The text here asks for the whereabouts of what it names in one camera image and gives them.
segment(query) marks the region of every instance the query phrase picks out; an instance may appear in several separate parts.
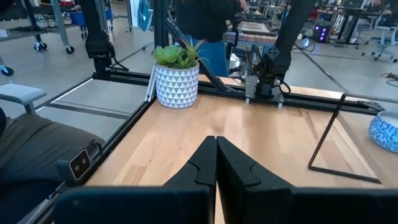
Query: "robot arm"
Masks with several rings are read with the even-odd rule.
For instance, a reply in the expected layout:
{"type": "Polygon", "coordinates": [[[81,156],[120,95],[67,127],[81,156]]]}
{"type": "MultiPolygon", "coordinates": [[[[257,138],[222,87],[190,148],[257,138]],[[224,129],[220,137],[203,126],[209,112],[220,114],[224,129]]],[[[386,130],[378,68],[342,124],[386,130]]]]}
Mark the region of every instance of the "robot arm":
{"type": "Polygon", "coordinates": [[[256,95],[270,96],[278,79],[283,81],[290,67],[290,51],[317,0],[291,0],[288,16],[283,21],[275,45],[254,66],[252,74],[258,76],[256,95]]]}
{"type": "Polygon", "coordinates": [[[95,0],[82,0],[80,6],[88,30],[86,40],[88,57],[94,60],[95,72],[98,75],[107,75],[111,71],[112,58],[115,57],[114,47],[100,26],[95,0]]]}

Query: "chair armrest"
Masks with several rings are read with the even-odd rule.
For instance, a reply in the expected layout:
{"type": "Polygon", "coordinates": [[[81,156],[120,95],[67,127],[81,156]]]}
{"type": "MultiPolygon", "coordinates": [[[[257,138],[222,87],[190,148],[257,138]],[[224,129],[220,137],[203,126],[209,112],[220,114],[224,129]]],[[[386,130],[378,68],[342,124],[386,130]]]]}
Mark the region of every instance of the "chair armrest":
{"type": "Polygon", "coordinates": [[[379,27],[379,26],[377,26],[377,27],[375,27],[375,29],[389,31],[389,30],[390,30],[390,27],[379,27]]]}
{"type": "Polygon", "coordinates": [[[19,103],[21,105],[29,105],[35,100],[45,96],[47,96],[47,94],[39,88],[16,84],[0,86],[0,100],[19,103]]]}

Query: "white geometric pot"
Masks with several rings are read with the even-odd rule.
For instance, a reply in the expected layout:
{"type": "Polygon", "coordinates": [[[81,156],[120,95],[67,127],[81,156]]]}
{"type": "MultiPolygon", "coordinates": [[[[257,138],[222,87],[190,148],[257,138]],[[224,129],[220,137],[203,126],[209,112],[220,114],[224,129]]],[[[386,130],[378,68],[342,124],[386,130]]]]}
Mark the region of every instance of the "white geometric pot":
{"type": "Polygon", "coordinates": [[[193,68],[174,69],[155,64],[156,95],[163,106],[187,108],[198,96],[199,63],[193,68]]]}

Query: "blue and white ceramic bowl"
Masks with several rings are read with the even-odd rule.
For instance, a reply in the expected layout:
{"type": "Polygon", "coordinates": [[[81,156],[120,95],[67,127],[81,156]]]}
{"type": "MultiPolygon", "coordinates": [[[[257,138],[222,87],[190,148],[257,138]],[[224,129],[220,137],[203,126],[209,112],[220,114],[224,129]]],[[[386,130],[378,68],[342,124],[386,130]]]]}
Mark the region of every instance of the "blue and white ceramic bowl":
{"type": "Polygon", "coordinates": [[[372,119],[368,133],[377,145],[398,153],[398,113],[380,112],[372,119]]]}

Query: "black wire stand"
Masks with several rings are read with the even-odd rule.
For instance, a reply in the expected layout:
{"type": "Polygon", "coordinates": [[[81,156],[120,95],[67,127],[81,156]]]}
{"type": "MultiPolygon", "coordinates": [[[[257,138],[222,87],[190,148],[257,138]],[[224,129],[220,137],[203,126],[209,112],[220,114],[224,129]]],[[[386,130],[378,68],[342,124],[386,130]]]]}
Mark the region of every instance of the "black wire stand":
{"type": "Polygon", "coordinates": [[[317,157],[319,150],[322,147],[323,142],[326,139],[326,136],[328,135],[330,128],[333,126],[333,123],[335,122],[335,119],[337,118],[341,106],[343,105],[343,103],[345,102],[346,97],[354,97],[354,98],[359,98],[359,99],[364,99],[364,100],[375,100],[375,101],[383,101],[383,102],[388,102],[388,103],[398,103],[398,100],[392,100],[392,99],[387,99],[387,98],[379,98],[379,97],[373,97],[373,96],[363,96],[363,95],[356,95],[356,94],[351,94],[351,93],[344,93],[342,94],[340,101],[337,104],[337,107],[335,109],[335,111],[333,112],[333,115],[331,116],[328,125],[326,126],[325,131],[323,132],[317,147],[315,148],[312,157],[310,159],[310,161],[308,162],[308,168],[312,171],[317,171],[317,172],[322,172],[322,173],[326,173],[326,174],[332,174],[332,175],[337,175],[340,177],[348,177],[351,179],[356,179],[356,180],[363,180],[366,182],[372,182],[375,184],[382,184],[381,181],[377,178],[374,177],[367,177],[364,175],[358,175],[358,174],[352,174],[349,172],[343,172],[343,171],[338,171],[338,170],[332,170],[332,169],[326,169],[326,168],[322,168],[322,167],[316,167],[313,166],[313,162],[315,160],[315,158],[317,157]]]}

